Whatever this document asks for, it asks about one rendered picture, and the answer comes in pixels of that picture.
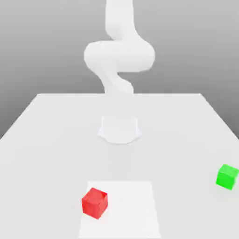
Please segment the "small red cube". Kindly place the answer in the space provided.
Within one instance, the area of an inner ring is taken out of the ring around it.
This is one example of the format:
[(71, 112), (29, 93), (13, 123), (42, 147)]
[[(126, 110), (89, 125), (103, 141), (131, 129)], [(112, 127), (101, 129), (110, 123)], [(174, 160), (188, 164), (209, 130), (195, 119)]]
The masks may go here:
[(108, 194), (96, 188), (91, 188), (82, 198), (84, 214), (99, 219), (108, 207)]

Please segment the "small green cube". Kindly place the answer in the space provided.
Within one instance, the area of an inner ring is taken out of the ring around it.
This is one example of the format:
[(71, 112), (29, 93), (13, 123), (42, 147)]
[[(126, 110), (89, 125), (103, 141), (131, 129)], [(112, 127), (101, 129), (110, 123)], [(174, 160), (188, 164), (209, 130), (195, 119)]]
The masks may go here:
[(239, 169), (229, 166), (227, 164), (223, 164), (218, 171), (216, 184), (228, 190), (232, 190), (235, 185), (238, 174)]

